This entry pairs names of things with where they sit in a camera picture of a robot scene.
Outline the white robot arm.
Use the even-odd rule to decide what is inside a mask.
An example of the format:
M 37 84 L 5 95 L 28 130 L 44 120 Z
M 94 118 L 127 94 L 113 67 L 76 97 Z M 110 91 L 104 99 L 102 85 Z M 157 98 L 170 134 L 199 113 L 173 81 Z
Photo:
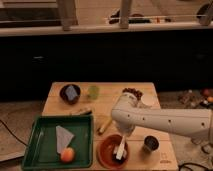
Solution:
M 213 112 L 209 109 L 138 108 L 132 93 L 123 93 L 111 110 L 117 129 L 131 135 L 135 127 L 164 131 L 213 143 Z

